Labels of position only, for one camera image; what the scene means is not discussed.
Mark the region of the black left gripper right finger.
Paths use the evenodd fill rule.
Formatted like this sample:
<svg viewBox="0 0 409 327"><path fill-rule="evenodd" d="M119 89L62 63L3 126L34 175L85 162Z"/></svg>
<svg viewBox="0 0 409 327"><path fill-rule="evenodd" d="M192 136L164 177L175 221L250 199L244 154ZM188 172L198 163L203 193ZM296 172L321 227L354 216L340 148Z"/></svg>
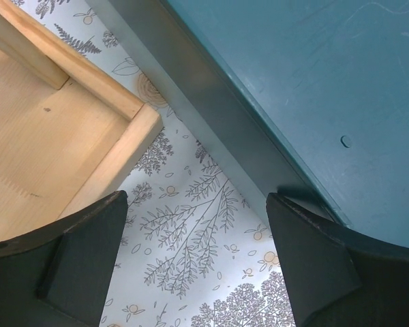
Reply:
<svg viewBox="0 0 409 327"><path fill-rule="evenodd" d="M409 248L271 193L267 215L297 326L409 326Z"/></svg>

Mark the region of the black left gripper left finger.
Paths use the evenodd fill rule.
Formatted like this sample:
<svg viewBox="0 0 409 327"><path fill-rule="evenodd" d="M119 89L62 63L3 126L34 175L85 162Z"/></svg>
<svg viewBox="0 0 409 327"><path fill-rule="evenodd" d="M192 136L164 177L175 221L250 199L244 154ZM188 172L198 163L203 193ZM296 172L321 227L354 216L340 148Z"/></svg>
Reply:
<svg viewBox="0 0 409 327"><path fill-rule="evenodd" d="M115 191L0 242L0 326L98 326L127 218Z"/></svg>

